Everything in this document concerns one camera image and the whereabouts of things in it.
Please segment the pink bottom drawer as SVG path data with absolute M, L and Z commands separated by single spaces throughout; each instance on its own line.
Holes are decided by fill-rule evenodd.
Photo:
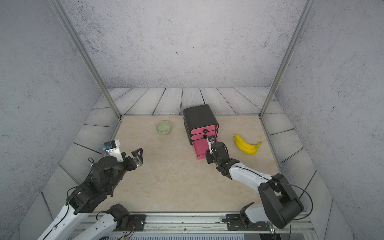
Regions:
M 207 139 L 200 139 L 197 141 L 193 141 L 192 144 L 196 153 L 196 159 L 197 160 L 205 159 L 206 152 L 209 152 Z

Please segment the pink drawer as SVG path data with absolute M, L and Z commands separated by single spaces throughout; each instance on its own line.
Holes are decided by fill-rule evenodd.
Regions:
M 192 135 L 206 134 L 208 132 L 217 130 L 219 128 L 219 126 L 220 125 L 216 124 L 216 125 L 209 125 L 209 126 L 204 126 L 204 127 L 200 127 L 200 128 L 195 128 L 195 129 L 191 130 L 191 134 Z
M 200 139 L 197 141 L 193 141 L 192 144 L 196 153 L 196 159 L 197 160 L 205 159 L 206 152 L 209 152 L 207 139 Z
M 207 139 L 208 137 L 213 136 L 214 134 L 218 135 L 218 131 L 213 130 L 213 131 L 210 131 L 207 133 L 200 133 L 200 134 L 192 135 L 191 140 L 197 141 L 200 139 Z

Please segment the pink top drawer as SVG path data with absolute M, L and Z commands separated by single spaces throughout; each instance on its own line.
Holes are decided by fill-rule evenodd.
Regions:
M 204 127 L 200 127 L 200 128 L 195 128 L 195 129 L 191 130 L 191 134 L 192 135 L 206 134 L 208 132 L 217 130 L 219 128 L 219 126 L 220 125 L 216 124 L 216 125 L 209 125 L 209 126 L 204 126 Z

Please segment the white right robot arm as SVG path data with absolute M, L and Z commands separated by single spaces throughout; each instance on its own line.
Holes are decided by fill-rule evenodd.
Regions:
M 262 203 L 250 203 L 240 210 L 240 222 L 252 229 L 261 222 L 271 222 L 283 229 L 304 211 L 304 205 L 285 176 L 267 175 L 253 170 L 228 154 L 222 142 L 209 142 L 206 151 L 208 164 L 214 163 L 223 176 L 238 181 L 259 193 Z

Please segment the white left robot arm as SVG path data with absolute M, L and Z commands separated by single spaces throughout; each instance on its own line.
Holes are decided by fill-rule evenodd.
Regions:
M 86 179 L 78 186 L 67 191 L 66 203 L 57 217 L 40 235 L 41 240 L 65 240 L 76 227 L 86 219 L 100 203 L 112 197 L 126 172 L 134 171 L 143 164 L 143 149 L 113 154 L 107 150 L 107 156 L 92 164 Z M 110 207 L 101 219 L 76 236 L 77 240 L 101 240 L 115 230 L 122 230 L 121 239 L 133 235 L 141 228 L 142 222 L 135 223 L 129 211 L 121 204 Z

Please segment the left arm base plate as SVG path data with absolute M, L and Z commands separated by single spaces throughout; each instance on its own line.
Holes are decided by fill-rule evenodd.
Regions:
M 144 214 L 130 214 L 117 221 L 115 232 L 143 232 L 146 222 Z

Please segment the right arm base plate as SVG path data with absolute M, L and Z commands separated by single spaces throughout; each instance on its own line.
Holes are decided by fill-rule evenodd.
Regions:
M 228 231 L 269 231 L 271 229 L 268 223 L 252 223 L 242 214 L 227 214 L 222 222 L 227 225 Z

